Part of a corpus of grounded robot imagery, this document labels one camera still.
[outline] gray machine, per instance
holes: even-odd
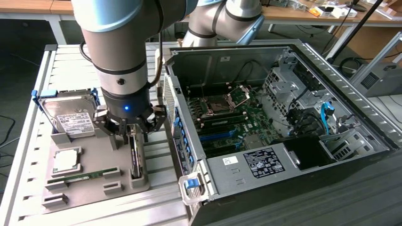
[[[297,195],[290,187],[303,193],[342,180],[401,146],[392,123],[378,123],[389,119],[313,48],[266,43],[166,55],[163,104],[191,225]]]
[[[358,71],[364,70],[368,65],[362,65]],[[402,94],[402,68],[398,64],[378,63],[369,75],[356,85],[358,91],[366,97],[381,97]]]

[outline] warning label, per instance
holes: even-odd
[[[90,113],[58,115],[58,119],[68,135],[94,132]]]
[[[285,168],[271,148],[243,154],[255,178],[283,172]]]

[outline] sticker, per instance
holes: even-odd
[[[94,132],[94,124],[88,112],[58,115],[58,120],[68,135]]]
[[[215,126],[215,125],[221,125],[221,124],[226,124],[229,121],[219,121],[219,122],[214,122],[211,125]]]
[[[273,148],[246,153],[243,156],[255,178],[262,178],[285,171]]]
[[[237,156],[223,158],[222,160],[223,160],[223,163],[225,163],[226,166],[239,162]]]
[[[221,62],[229,62],[231,60],[230,56],[221,57]]]

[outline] floor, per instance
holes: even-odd
[[[56,44],[51,27],[46,21],[0,20],[0,115],[16,120],[8,141],[20,136],[31,90],[34,88],[39,65],[42,62],[43,49],[47,44]],[[63,29],[68,44],[78,44],[83,39],[80,28],[75,21],[63,21]],[[186,32],[187,25],[178,24],[177,31]],[[174,34],[165,33],[166,40],[174,41]],[[263,26],[257,37],[258,39],[301,39],[321,52],[332,38],[324,29],[311,26],[297,27],[295,25],[277,25],[275,32],[267,32]],[[356,53],[346,49],[340,60],[345,57],[354,57]],[[0,118],[0,142],[6,138],[12,121]],[[7,184],[12,156],[18,147],[18,141],[0,149],[0,199]]]

